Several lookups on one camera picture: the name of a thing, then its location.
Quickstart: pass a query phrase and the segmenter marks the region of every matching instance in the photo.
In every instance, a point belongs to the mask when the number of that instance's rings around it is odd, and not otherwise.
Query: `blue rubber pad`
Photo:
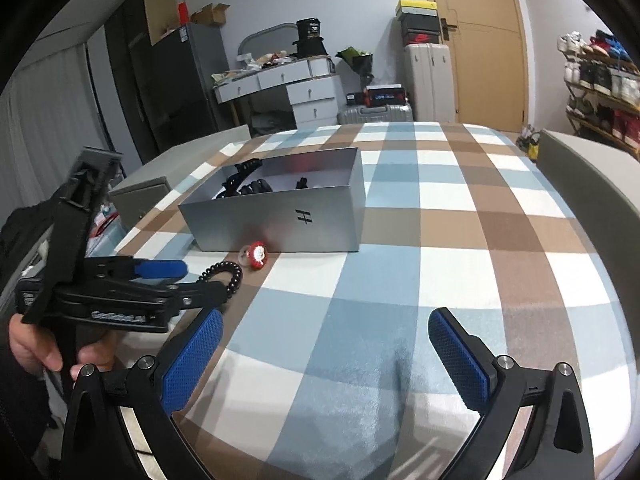
[[[161,403],[167,415],[187,405],[221,338],[222,314],[212,310],[162,378]]]
[[[468,409],[484,413],[489,399],[489,378],[445,317],[429,316],[429,339]]]
[[[140,278],[184,278],[189,269],[182,260],[147,260],[136,265],[135,273]]]

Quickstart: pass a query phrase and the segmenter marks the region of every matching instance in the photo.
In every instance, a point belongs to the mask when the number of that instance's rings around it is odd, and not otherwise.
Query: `blue gripper pad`
[[[431,344],[465,406],[474,412],[484,413],[497,382],[497,373],[491,365],[491,352],[478,338],[469,336],[446,308],[438,308],[431,313],[428,330]],[[478,348],[473,340],[477,340],[481,347]],[[484,363],[470,350],[470,346],[479,351]]]
[[[189,269],[182,260],[146,260],[137,264],[134,272],[140,278],[182,279],[189,273]]]
[[[220,344],[222,328],[222,314],[212,309],[168,367],[162,377],[160,397],[167,415],[170,416],[172,412],[177,412],[187,405],[204,368]]]

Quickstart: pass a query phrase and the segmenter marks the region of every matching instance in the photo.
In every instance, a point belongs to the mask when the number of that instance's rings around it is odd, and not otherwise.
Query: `open storage box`
[[[261,241],[277,253],[358,251],[365,208],[358,148],[264,158],[241,186],[263,178],[273,192],[216,199],[235,173],[220,168],[178,206],[201,250]],[[296,189],[301,177],[308,189]]]

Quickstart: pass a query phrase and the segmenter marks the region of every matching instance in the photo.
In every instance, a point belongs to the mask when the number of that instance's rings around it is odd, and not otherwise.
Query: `suitcase handle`
[[[383,114],[387,110],[386,106],[379,106],[377,108],[367,108],[365,106],[360,108],[360,113],[363,115],[366,114]]]

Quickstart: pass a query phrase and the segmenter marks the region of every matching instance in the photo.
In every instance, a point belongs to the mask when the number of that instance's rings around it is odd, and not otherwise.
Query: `wooden door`
[[[458,121],[519,132],[528,89],[517,0],[435,1],[453,27],[443,43],[451,50]]]

